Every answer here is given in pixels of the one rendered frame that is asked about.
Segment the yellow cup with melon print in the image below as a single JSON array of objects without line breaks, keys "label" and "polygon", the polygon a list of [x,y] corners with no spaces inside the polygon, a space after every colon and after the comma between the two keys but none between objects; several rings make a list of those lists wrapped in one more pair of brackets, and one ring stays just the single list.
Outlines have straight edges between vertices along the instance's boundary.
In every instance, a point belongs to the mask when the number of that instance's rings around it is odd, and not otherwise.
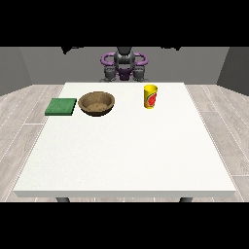
[{"label": "yellow cup with melon print", "polygon": [[144,107],[153,109],[156,103],[158,87],[155,85],[146,85],[144,87]]}]

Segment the green square pad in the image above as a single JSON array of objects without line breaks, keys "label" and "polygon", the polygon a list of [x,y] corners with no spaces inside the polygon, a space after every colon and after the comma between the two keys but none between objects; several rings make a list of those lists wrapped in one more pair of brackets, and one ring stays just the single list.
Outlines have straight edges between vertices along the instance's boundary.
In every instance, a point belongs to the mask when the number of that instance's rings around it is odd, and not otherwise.
[{"label": "green square pad", "polygon": [[73,114],[76,98],[52,98],[46,111],[46,116],[71,116]]}]

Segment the brown wooden bowl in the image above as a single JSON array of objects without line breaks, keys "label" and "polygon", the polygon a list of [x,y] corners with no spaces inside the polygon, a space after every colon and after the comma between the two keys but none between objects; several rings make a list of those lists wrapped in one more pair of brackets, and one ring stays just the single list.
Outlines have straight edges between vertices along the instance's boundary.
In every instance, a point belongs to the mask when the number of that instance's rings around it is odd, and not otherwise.
[{"label": "brown wooden bowl", "polygon": [[114,107],[115,97],[104,91],[92,91],[78,100],[80,109],[92,117],[101,117],[108,114]]}]

